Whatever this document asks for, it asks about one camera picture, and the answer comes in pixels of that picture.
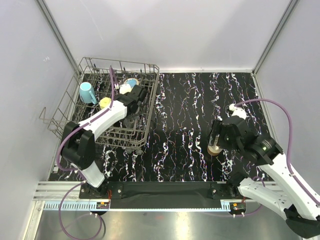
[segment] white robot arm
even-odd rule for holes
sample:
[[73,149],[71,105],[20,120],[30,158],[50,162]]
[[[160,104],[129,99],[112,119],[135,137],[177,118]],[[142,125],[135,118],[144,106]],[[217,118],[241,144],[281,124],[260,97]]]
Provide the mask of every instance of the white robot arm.
[[114,123],[130,114],[135,114],[146,95],[147,90],[145,88],[135,85],[131,92],[118,94],[111,108],[105,107],[84,121],[79,123],[71,121],[64,127],[61,142],[74,130],[84,126],[66,141],[61,155],[78,169],[92,187],[99,188],[106,180],[94,159],[97,138]]
[[210,133],[208,152],[214,156],[222,149],[237,150],[266,172],[283,190],[280,195],[253,181],[237,175],[231,179],[231,187],[243,197],[253,199],[280,215],[287,225],[299,236],[311,238],[320,235],[320,206],[293,178],[295,176],[319,202],[319,195],[291,167],[289,172],[286,155],[280,146],[269,136],[256,136],[249,129],[246,112],[233,104],[229,107],[232,116],[223,121],[214,121]]

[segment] black marble surface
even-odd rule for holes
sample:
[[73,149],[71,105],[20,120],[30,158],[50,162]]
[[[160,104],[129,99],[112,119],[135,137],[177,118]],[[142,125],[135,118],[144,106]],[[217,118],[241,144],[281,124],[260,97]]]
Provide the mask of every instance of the black marble surface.
[[[224,181],[232,171],[269,176],[236,152],[207,153],[214,119],[228,117],[232,103],[258,98],[250,73],[164,73],[159,78],[152,130],[143,154],[96,146],[96,163],[110,181]],[[259,103],[244,104],[247,122],[258,133],[268,126]],[[74,172],[52,173],[49,181],[78,181]]]

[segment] light blue mug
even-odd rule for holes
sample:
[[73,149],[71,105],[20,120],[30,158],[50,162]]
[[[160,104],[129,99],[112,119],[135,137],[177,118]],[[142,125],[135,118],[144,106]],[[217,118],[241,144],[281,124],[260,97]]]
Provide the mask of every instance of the light blue mug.
[[86,104],[97,104],[95,90],[89,82],[83,82],[79,90],[80,99]]

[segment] white wall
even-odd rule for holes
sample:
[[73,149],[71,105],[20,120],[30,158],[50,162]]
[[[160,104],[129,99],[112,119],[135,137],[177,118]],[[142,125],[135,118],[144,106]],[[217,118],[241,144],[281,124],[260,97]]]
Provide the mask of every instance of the white wall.
[[[302,0],[257,74],[265,98],[283,104],[293,121],[292,164],[320,193],[320,1]],[[275,133],[287,149],[288,121],[269,107]]]
[[0,239],[21,239],[58,139],[38,119],[58,105],[72,69],[34,0],[0,7]]
[[258,62],[289,0],[46,0],[74,58],[162,70],[242,69]]

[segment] metal wire basket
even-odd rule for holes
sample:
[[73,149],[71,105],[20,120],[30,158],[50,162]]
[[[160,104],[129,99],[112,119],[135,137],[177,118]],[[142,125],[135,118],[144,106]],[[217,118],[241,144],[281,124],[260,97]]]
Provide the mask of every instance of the metal wire basket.
[[102,98],[110,98],[110,66],[114,70],[118,84],[123,84],[127,78],[138,79],[140,86],[147,89],[147,96],[136,114],[115,123],[96,140],[96,143],[122,147],[129,151],[140,150],[147,141],[159,81],[159,67],[155,64],[83,57],[53,117],[46,118],[46,108],[44,108],[39,119],[48,124],[47,128],[61,139],[68,122],[78,123],[97,113],[100,110],[99,104],[86,104],[80,100],[80,84],[91,83],[98,102]]

